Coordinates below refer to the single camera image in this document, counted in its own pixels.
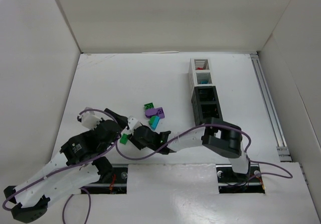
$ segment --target white wall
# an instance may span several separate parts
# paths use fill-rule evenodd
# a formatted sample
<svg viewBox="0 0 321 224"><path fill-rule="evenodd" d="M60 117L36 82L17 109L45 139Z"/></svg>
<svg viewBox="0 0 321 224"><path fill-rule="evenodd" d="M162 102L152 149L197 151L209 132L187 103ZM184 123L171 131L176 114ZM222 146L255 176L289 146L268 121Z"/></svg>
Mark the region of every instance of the white wall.
<svg viewBox="0 0 321 224"><path fill-rule="evenodd" d="M49 160L80 52L54 0L0 0L0 16L2 192Z"/></svg>
<svg viewBox="0 0 321 224"><path fill-rule="evenodd" d="M294 161L321 216L321 0L291 0L260 53Z"/></svg>
<svg viewBox="0 0 321 224"><path fill-rule="evenodd" d="M84 52L261 50L290 0L59 0Z"/></svg>

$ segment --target white table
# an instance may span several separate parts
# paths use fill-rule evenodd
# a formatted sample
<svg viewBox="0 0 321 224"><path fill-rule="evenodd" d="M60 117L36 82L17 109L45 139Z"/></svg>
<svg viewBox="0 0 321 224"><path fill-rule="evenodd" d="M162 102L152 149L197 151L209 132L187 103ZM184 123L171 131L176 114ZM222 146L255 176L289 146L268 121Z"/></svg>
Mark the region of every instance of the white table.
<svg viewBox="0 0 321 224"><path fill-rule="evenodd" d="M166 116L156 131L182 132L194 126L188 82L190 58L211 58L223 119L240 126L251 136L249 156L279 162L276 139L250 56L224 53L82 54L53 155L71 136L86 131L76 121L76 116L87 106L107 107L120 115L132 115L147 125L143 106L153 102L155 107L163 107ZM123 153L132 157L151 152L147 148L139 151L132 144L119 146ZM115 164L136 163L123 159L115 149L107 158ZM228 160L207 148L197 147L168 156L157 154L140 163L225 164Z"/></svg>
<svg viewBox="0 0 321 224"><path fill-rule="evenodd" d="M166 115L157 131L180 132L192 127L189 60L208 57L224 120L239 125L252 137L248 151L252 159L278 163L276 139L250 56L224 53L81 55L53 154L71 136L86 131L76 116L87 106L107 107L147 124L143 105L153 102L163 107ZM119 146L132 157L151 152L138 151L131 143ZM138 163L121 158L115 150L106 157L113 164ZM218 194L215 163L228 161L197 147L168 156L156 154L129 165L127 194L93 195L88 224L319 223L297 163L279 163L294 175L291 180L263 176L265 195ZM261 171L283 174L264 165ZM71 200L68 224L83 223L87 199L78 195ZM51 207L37 223L57 223L65 200Z"/></svg>

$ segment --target bolt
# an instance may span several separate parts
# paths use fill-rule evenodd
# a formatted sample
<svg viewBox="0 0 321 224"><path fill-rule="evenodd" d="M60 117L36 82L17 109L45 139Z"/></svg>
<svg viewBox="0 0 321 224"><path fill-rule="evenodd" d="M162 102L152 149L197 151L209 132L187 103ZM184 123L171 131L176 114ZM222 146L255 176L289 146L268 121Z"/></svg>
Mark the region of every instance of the bolt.
<svg viewBox="0 0 321 224"><path fill-rule="evenodd" d="M127 175L127 172L122 172L120 176L122 179L127 179Z"/></svg>
<svg viewBox="0 0 321 224"><path fill-rule="evenodd" d="M256 177L261 177L261 172L259 170L254 171Z"/></svg>
<svg viewBox="0 0 321 224"><path fill-rule="evenodd" d="M219 170L217 172L217 177L219 177L220 179L222 178L222 175L223 175L223 171Z"/></svg>

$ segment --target blue object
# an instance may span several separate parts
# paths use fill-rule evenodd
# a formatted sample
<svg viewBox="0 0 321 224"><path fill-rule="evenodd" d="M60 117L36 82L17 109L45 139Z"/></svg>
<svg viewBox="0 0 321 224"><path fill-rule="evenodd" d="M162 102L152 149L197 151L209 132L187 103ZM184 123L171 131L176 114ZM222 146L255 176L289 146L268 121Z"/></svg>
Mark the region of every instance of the blue object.
<svg viewBox="0 0 321 224"><path fill-rule="evenodd" d="M152 130L155 130L159 123L159 117L158 116L154 116L154 117L155 117L154 122L150 126Z"/></svg>

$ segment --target purple block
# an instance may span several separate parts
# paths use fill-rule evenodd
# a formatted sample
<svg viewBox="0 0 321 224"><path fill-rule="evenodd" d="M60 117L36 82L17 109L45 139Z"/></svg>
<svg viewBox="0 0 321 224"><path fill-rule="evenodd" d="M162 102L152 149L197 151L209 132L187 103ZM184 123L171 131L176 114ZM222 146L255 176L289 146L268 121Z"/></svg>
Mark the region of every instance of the purple block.
<svg viewBox="0 0 321 224"><path fill-rule="evenodd" d="M157 116L157 110L155 108L149 108L145 110L146 118L151 118L153 116Z"/></svg>
<svg viewBox="0 0 321 224"><path fill-rule="evenodd" d="M156 110L157 110L157 116L160 119L164 119L165 118L165 114L164 114L163 108L162 107L158 107L158 108L156 108Z"/></svg>

